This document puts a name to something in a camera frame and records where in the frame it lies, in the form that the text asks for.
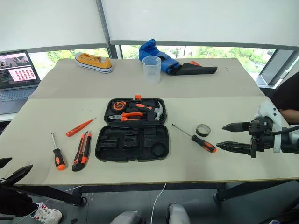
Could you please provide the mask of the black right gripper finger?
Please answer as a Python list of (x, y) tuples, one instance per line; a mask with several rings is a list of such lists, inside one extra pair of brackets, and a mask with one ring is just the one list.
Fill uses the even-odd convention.
[(247, 132), (249, 130), (249, 122), (234, 122), (222, 127), (223, 130), (230, 132)]
[(241, 154), (251, 153), (251, 145), (246, 143), (239, 143), (235, 141), (224, 141), (224, 142), (216, 143), (216, 146), (220, 149), (232, 153), (241, 153)]

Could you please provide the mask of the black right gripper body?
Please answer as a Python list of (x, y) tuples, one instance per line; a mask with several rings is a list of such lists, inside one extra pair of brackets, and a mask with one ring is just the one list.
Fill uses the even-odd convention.
[(271, 134), (273, 121), (269, 117), (257, 117), (249, 123), (250, 156), (256, 158), (257, 152), (273, 148), (275, 136)]

